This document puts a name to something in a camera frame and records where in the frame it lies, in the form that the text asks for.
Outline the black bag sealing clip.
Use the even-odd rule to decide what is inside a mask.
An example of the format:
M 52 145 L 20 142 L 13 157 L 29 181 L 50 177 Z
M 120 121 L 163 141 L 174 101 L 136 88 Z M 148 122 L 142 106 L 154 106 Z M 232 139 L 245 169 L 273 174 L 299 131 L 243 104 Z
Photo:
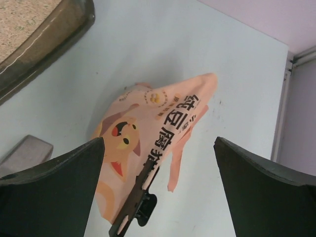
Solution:
M 123 237 L 133 219 L 137 219 L 140 227 L 148 223 L 158 201 L 156 195 L 149 193 L 150 184 L 153 182 L 153 178 L 150 178 L 149 175 L 151 171 L 154 172 L 154 176 L 158 172 L 154 169 L 155 165 L 156 162 L 153 160 L 146 161 L 144 168 L 136 176 L 135 185 L 113 222 L 109 230 L 109 236 Z

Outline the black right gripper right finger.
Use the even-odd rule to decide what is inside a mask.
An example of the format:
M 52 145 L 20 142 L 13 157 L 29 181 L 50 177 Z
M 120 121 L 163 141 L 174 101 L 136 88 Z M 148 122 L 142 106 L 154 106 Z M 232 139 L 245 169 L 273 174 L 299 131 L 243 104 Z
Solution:
M 314 237 L 316 178 L 217 137 L 214 151 L 238 237 Z

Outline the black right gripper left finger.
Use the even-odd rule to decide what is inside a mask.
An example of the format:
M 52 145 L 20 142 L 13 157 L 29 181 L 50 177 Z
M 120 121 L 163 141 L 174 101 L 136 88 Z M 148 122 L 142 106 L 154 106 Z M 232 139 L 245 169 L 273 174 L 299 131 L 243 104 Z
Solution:
M 105 146 L 95 138 L 0 180 L 2 237 L 82 237 Z

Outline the silver metal scoop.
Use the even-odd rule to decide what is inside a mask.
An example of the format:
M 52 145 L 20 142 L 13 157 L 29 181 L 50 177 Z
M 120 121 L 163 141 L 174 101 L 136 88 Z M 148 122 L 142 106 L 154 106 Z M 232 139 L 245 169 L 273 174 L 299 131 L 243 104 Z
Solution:
M 46 162 L 51 158 L 52 152 L 52 144 L 27 135 L 0 159 L 0 177 Z

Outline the pink cat litter bag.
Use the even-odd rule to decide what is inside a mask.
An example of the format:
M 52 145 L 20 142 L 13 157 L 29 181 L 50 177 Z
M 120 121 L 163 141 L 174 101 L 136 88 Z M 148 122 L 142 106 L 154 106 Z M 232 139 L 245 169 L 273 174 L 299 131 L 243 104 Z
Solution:
M 167 189 L 175 190 L 184 146 L 216 88 L 213 73 L 160 88 L 137 83 L 109 106 L 92 135 L 105 144 L 96 188 L 104 219 L 114 222 L 148 159 L 161 165 L 172 155 Z

